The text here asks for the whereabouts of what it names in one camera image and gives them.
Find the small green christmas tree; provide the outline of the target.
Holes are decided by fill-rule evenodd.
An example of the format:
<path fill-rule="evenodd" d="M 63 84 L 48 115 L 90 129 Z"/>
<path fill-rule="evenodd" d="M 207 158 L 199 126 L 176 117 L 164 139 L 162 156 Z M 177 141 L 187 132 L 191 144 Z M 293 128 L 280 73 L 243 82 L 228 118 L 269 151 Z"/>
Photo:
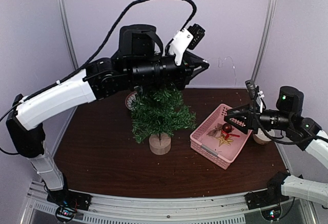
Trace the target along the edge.
<path fill-rule="evenodd" d="M 137 94 L 132 102 L 132 132 L 137 143 L 149 140 L 155 155 L 171 149 L 171 138 L 178 130 L 196 127 L 196 114 L 183 101 L 182 92 L 174 84 Z"/>

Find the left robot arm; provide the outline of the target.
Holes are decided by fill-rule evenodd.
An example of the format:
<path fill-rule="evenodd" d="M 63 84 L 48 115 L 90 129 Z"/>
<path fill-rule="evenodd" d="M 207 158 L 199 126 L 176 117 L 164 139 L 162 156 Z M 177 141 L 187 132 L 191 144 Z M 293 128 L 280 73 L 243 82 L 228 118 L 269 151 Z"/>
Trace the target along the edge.
<path fill-rule="evenodd" d="M 74 195 L 45 147 L 43 122 L 70 108 L 135 87 L 147 90 L 173 83 L 177 89 L 184 89 L 209 67 L 192 53 L 204 35 L 204 28 L 198 24 L 181 29 L 169 43 L 168 53 L 164 53 L 154 26 L 124 26 L 119 33 L 118 50 L 111 58 L 88 63 L 72 77 L 36 96 L 15 98 L 6 120 L 10 137 L 18 154 L 31 162 L 56 200 L 68 206 Z"/>

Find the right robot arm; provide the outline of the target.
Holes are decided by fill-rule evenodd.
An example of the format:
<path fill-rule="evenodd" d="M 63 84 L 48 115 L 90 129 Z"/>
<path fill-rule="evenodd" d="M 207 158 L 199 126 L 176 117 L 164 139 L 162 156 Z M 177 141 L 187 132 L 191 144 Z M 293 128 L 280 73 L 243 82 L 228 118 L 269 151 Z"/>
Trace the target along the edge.
<path fill-rule="evenodd" d="M 267 109 L 252 80 L 245 82 L 250 104 L 231 108 L 220 104 L 192 134 L 191 148 L 223 169 L 236 159 L 250 135 L 262 131 L 270 141 L 296 145 L 327 166 L 327 133 L 311 118 L 302 117 L 304 94 L 282 86 L 276 110 Z"/>

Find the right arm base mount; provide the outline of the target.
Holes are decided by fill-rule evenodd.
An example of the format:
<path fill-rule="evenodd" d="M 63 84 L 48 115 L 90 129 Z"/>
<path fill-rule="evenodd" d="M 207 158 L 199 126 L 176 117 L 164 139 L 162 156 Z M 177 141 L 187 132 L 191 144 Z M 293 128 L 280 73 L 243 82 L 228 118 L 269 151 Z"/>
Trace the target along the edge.
<path fill-rule="evenodd" d="M 244 196 L 248 209 L 260 209 L 262 217 L 270 222 L 279 221 L 285 217 L 281 203 L 290 198 L 282 195 L 281 186 L 290 175 L 290 173 L 278 172 L 267 182 L 265 190 L 248 192 Z"/>

